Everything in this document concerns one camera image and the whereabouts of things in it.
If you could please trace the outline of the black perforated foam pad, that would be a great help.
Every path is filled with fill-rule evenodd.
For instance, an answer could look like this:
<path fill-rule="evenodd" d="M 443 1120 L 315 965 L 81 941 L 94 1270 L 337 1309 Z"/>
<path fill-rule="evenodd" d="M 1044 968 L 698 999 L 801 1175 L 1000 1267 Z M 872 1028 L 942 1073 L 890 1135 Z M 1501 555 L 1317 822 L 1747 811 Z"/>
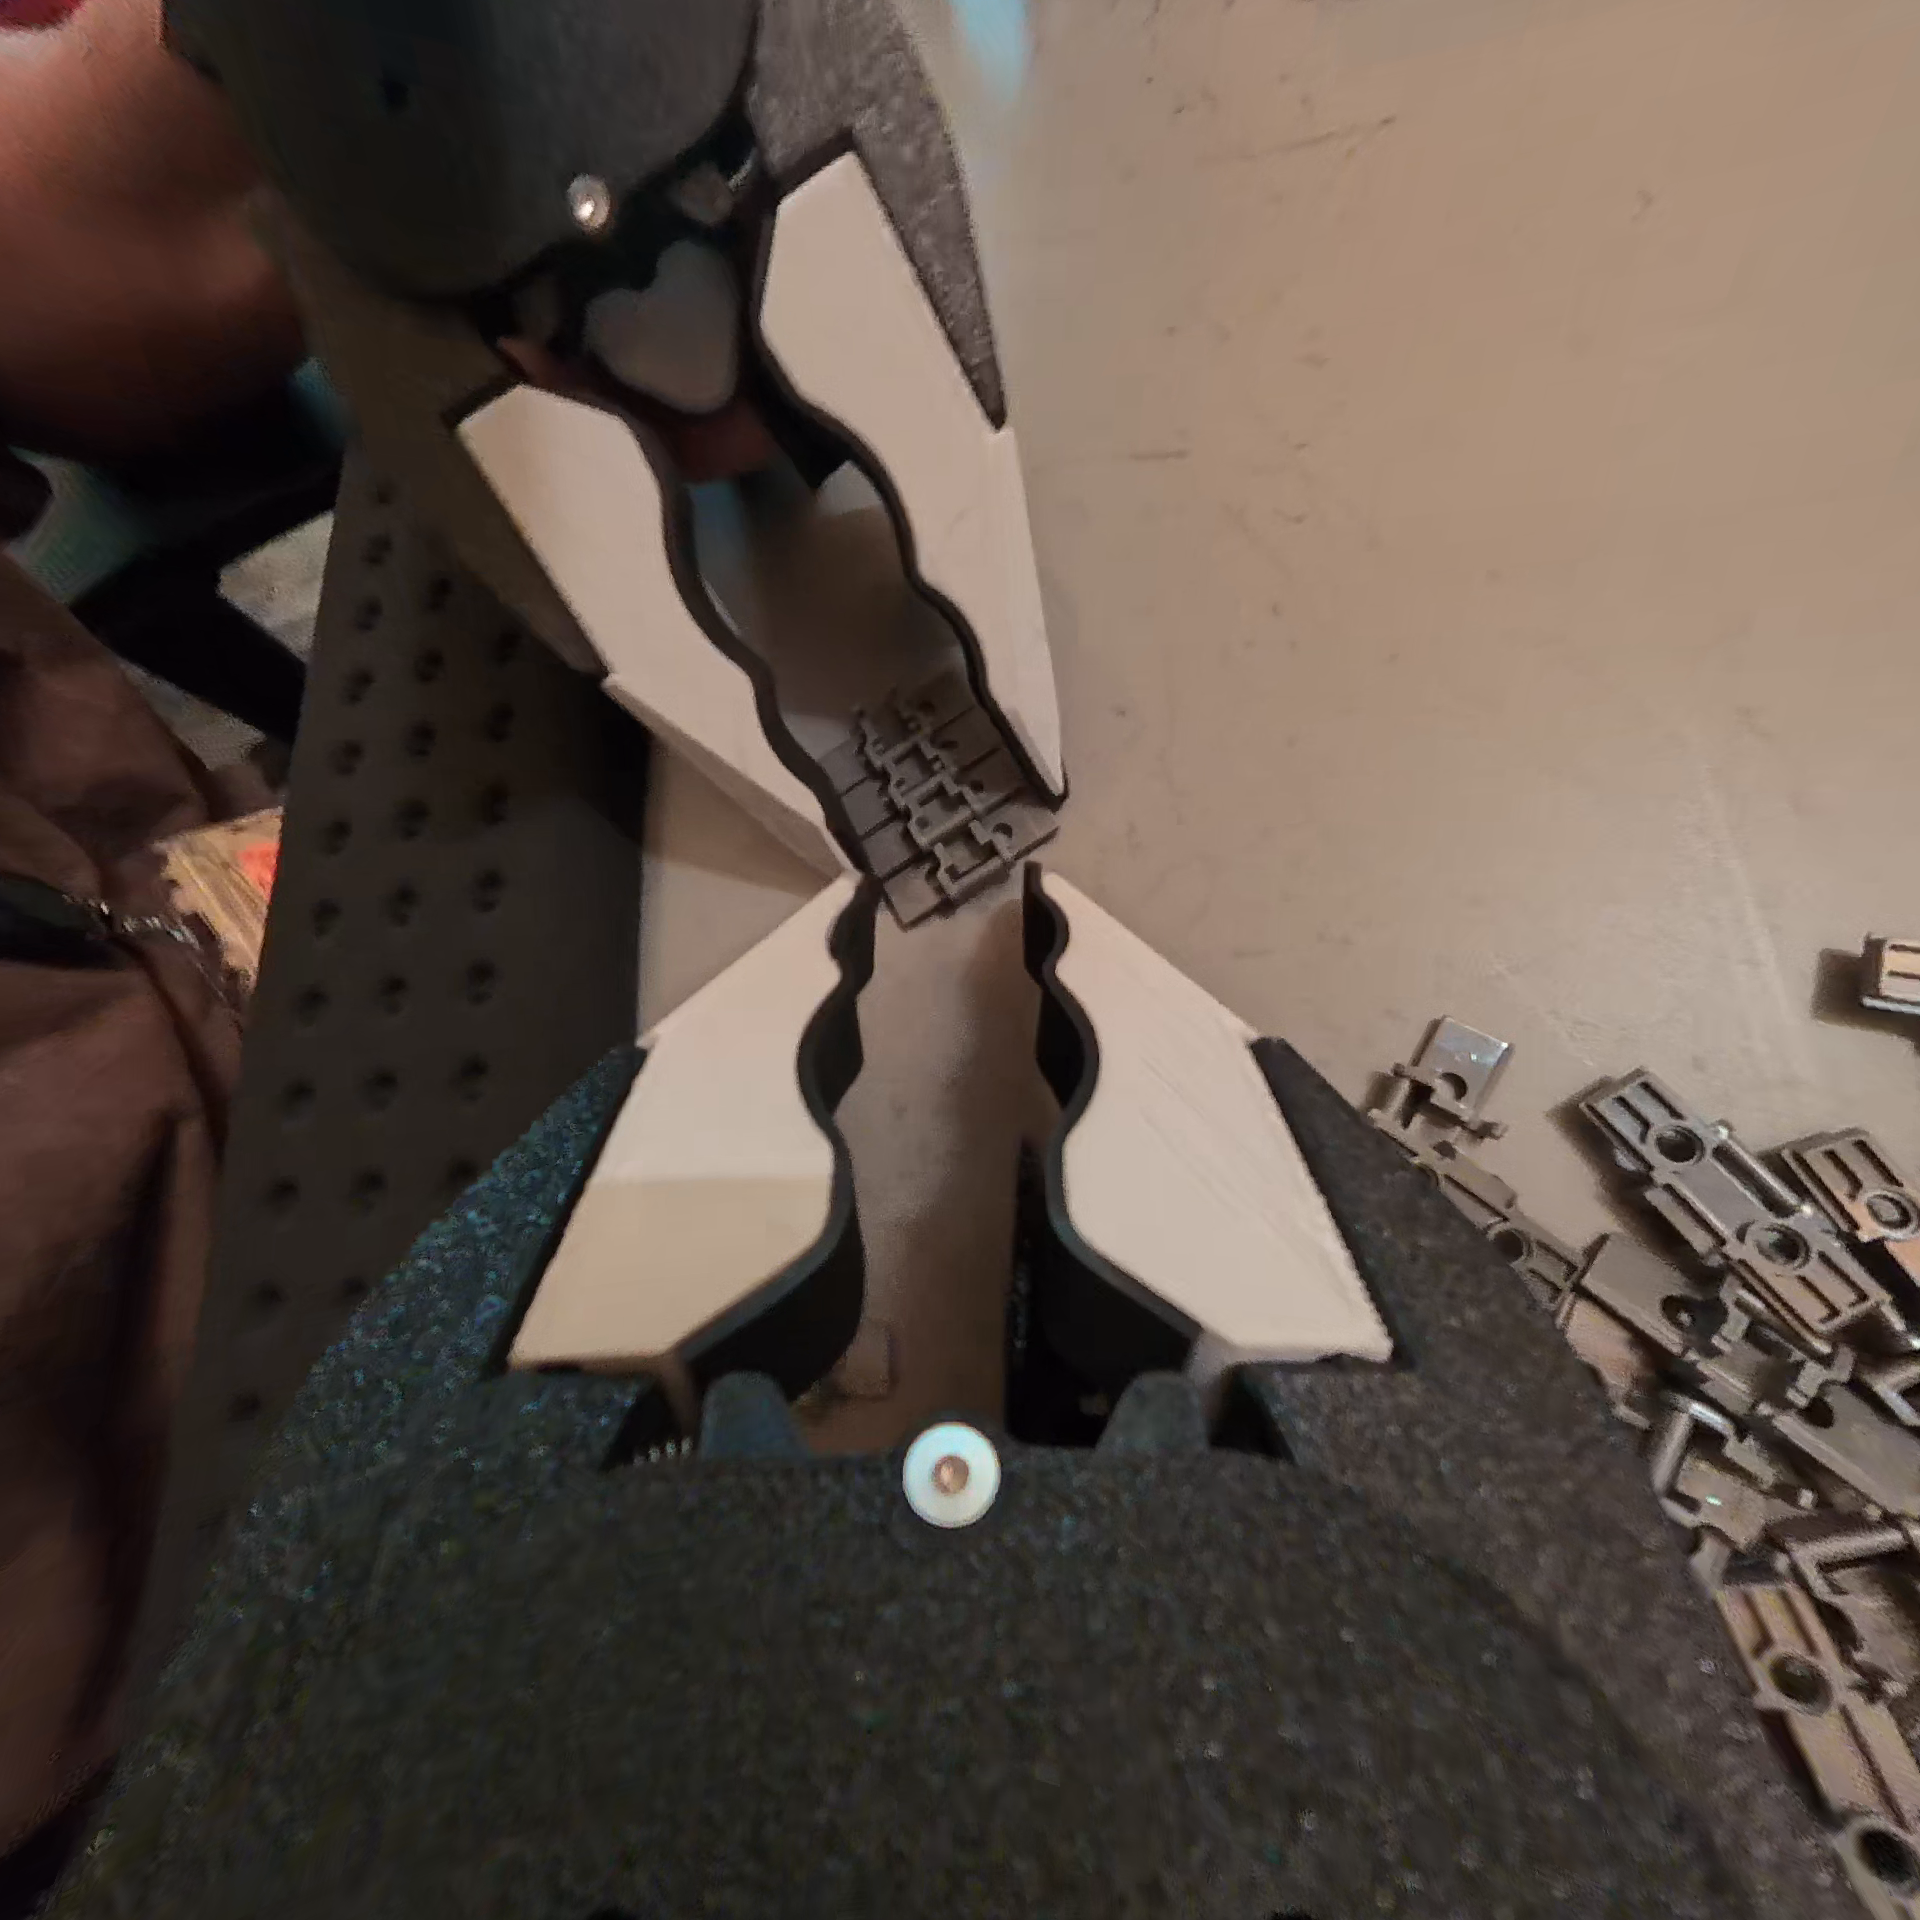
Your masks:
<path fill-rule="evenodd" d="M 636 1010 L 647 740 L 455 431 L 517 374 L 459 307 L 289 252 L 352 435 L 146 1671 L 313 1359 Z"/>

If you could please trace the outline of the grey desk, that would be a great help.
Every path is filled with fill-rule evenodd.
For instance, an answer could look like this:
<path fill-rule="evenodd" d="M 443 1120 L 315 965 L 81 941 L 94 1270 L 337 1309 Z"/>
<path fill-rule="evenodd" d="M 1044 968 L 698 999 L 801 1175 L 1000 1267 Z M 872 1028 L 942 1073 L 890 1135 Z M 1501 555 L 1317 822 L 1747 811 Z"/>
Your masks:
<path fill-rule="evenodd" d="M 1918 1165 L 1913 3 L 905 3 L 1061 676 L 1047 856 L 1365 1099 L 1654 1237 L 1650 1068 Z"/>

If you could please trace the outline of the dark office chair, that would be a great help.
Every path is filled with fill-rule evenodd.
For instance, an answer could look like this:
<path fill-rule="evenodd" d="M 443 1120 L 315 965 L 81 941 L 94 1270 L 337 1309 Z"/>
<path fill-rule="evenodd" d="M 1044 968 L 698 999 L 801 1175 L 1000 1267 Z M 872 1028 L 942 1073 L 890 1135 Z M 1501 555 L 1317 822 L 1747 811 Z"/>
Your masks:
<path fill-rule="evenodd" d="M 46 490 L 11 558 L 109 653 L 290 748 L 304 664 L 221 593 L 227 565 L 334 506 L 349 417 L 315 360 L 173 447 L 90 466 L 21 450 Z"/>

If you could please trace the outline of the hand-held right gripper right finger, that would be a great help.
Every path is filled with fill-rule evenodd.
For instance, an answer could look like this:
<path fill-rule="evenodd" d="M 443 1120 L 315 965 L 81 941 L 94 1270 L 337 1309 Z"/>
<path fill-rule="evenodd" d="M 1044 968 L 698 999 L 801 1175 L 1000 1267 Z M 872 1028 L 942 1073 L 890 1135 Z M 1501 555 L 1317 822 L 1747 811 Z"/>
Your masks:
<path fill-rule="evenodd" d="M 1261 1064 L 1261 1035 L 1088 892 L 1021 875 L 1037 985 L 1041 1326 L 1073 1374 L 1231 1374 L 1396 1344 Z"/>

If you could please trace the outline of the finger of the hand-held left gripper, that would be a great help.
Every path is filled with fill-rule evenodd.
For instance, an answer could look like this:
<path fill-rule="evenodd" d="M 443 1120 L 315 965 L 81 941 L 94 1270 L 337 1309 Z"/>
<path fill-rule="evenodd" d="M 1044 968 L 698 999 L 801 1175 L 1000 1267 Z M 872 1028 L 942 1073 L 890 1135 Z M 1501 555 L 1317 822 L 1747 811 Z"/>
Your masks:
<path fill-rule="evenodd" d="M 853 150 L 780 194 L 756 326 L 785 392 L 881 494 L 908 582 L 953 626 L 1028 781 L 1069 797 L 1019 436 L 973 392 Z"/>
<path fill-rule="evenodd" d="M 603 674 L 603 691 L 817 873 L 848 854 L 769 674 L 705 593 L 683 485 L 617 411 L 508 387 L 455 428 L 544 582 Z"/>

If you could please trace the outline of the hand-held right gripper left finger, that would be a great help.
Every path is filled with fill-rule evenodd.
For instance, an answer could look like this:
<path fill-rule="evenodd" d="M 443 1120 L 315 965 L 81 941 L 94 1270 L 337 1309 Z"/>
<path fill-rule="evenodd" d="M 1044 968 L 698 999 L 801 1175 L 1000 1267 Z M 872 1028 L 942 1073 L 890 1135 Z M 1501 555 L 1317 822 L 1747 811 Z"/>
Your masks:
<path fill-rule="evenodd" d="M 842 1358 L 864 1248 L 837 1109 L 875 906 L 872 881 L 828 881 L 640 1038 L 511 1367 L 820 1380 Z"/>

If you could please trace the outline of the pile of grey track pieces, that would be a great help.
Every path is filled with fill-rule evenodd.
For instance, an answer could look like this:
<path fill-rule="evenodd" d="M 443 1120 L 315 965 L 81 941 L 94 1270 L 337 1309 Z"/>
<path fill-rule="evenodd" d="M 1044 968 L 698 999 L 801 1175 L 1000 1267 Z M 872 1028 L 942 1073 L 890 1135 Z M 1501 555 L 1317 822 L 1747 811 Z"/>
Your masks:
<path fill-rule="evenodd" d="M 1434 1018 L 1368 1120 L 1593 1374 L 1841 1878 L 1913 1918 L 1918 1179 L 1858 1127 L 1753 1150 L 1633 1068 L 1574 1116 L 1655 1242 L 1571 1244 L 1477 1153 L 1510 1054 Z"/>

